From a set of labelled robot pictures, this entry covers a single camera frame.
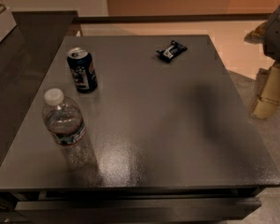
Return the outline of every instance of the bottle label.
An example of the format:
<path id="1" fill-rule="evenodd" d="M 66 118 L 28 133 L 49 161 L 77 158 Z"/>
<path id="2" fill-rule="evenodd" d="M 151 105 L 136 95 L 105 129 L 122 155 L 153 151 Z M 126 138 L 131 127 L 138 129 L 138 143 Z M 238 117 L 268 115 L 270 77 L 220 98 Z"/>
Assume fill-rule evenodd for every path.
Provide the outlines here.
<path id="1" fill-rule="evenodd" d="M 81 123 L 69 133 L 51 133 L 56 144 L 62 146 L 72 146 L 82 139 L 85 134 L 85 125 Z"/>

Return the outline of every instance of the box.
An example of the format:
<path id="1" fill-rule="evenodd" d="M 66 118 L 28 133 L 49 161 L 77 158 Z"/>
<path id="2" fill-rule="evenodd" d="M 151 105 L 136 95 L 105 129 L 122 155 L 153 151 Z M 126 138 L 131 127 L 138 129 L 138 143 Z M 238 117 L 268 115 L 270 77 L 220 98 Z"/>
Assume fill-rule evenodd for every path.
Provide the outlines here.
<path id="1" fill-rule="evenodd" d="M 11 11 L 7 8 L 0 14 L 0 42 L 11 32 L 11 30 L 17 25 Z"/>

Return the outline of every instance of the bottle cap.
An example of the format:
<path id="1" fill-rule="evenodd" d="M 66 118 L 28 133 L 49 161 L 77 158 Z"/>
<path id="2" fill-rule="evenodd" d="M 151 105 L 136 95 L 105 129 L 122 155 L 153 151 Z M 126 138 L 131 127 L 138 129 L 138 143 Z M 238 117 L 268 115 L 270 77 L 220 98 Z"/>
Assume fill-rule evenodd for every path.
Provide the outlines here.
<path id="1" fill-rule="evenodd" d="M 58 105 L 64 99 L 63 91 L 57 88 L 50 89 L 45 92 L 44 99 L 48 105 Z"/>

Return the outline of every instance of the floor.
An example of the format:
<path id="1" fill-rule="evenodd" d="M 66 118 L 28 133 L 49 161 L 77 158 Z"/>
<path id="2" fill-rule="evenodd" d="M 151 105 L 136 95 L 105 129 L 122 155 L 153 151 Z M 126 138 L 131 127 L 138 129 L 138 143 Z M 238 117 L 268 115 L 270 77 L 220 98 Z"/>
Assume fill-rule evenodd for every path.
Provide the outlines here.
<path id="1" fill-rule="evenodd" d="M 255 78 L 260 68 L 269 68 L 273 60 L 263 54 L 261 45 L 244 42 L 247 33 L 263 21 L 209 21 L 166 23 L 82 24 L 87 35 L 210 35 L 221 60 L 248 106 L 254 95 Z M 280 172 L 280 108 L 268 120 L 251 119 L 263 138 Z M 280 188 L 266 189 L 260 195 L 262 207 L 244 220 L 229 224 L 280 224 Z"/>

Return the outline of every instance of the can top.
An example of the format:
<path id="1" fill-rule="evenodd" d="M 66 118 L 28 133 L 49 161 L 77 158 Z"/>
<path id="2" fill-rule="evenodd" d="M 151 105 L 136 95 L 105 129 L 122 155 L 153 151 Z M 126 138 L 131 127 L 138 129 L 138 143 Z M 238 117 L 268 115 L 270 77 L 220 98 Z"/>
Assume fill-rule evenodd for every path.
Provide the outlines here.
<path id="1" fill-rule="evenodd" d="M 68 51 L 67 56 L 72 59 L 82 59 L 86 57 L 88 52 L 83 48 L 72 48 Z"/>

